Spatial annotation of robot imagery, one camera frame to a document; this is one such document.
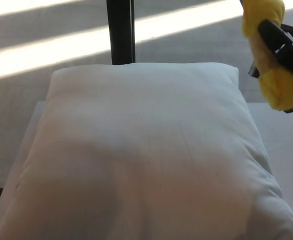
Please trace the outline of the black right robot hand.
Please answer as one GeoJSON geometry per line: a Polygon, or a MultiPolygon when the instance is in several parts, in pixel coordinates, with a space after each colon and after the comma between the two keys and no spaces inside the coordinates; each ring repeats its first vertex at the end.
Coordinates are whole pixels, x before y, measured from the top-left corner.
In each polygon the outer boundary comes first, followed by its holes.
{"type": "Polygon", "coordinates": [[[254,62],[248,74],[258,78],[276,67],[293,73],[293,26],[263,20],[249,38],[254,62]]]}

